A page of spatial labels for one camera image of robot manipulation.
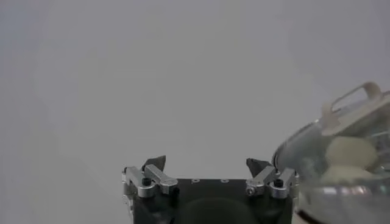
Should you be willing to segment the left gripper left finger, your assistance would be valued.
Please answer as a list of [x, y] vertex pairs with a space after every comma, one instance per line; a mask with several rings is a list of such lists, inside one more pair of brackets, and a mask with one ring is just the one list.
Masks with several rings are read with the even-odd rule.
[[166, 156], [149, 158], [140, 167], [129, 166], [122, 170], [122, 182], [129, 195], [151, 198], [159, 190], [163, 195], [171, 195], [178, 188], [179, 181], [164, 173]]

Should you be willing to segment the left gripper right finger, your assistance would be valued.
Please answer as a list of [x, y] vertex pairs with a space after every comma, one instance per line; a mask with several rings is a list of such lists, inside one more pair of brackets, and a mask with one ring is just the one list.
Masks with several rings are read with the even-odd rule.
[[291, 168], [279, 170], [268, 161], [246, 159], [252, 178], [246, 180], [246, 194], [249, 197], [264, 195], [269, 191], [272, 198], [297, 199], [299, 194], [299, 174]]

